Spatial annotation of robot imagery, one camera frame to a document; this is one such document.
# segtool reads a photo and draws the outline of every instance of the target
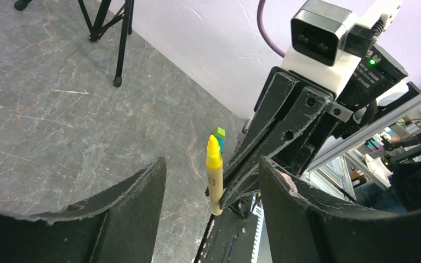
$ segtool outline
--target black tripod leg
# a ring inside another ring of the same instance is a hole
[[[131,35],[133,33],[133,9],[135,8],[135,0],[132,0],[132,13],[130,14],[130,21],[128,24],[128,34]]]
[[[14,7],[15,9],[17,9],[18,11],[23,11],[25,10],[25,8],[28,6],[28,4],[31,2],[32,0],[18,0],[17,2],[15,2]]]
[[[125,46],[127,44],[128,26],[133,11],[133,0],[125,0],[125,11],[122,20],[122,34],[120,35],[120,46],[118,48],[117,71],[113,79],[113,85],[120,87],[122,85],[123,58],[125,57]]]

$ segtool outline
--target purple cable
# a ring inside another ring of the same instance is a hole
[[[277,45],[270,39],[270,37],[267,35],[267,32],[265,32],[264,25],[262,24],[262,14],[264,12],[264,5],[265,0],[259,0],[259,5],[257,6],[257,27],[259,28],[259,33],[264,39],[265,43],[269,45],[269,47],[277,53],[282,58],[285,57],[285,52],[281,50]]]

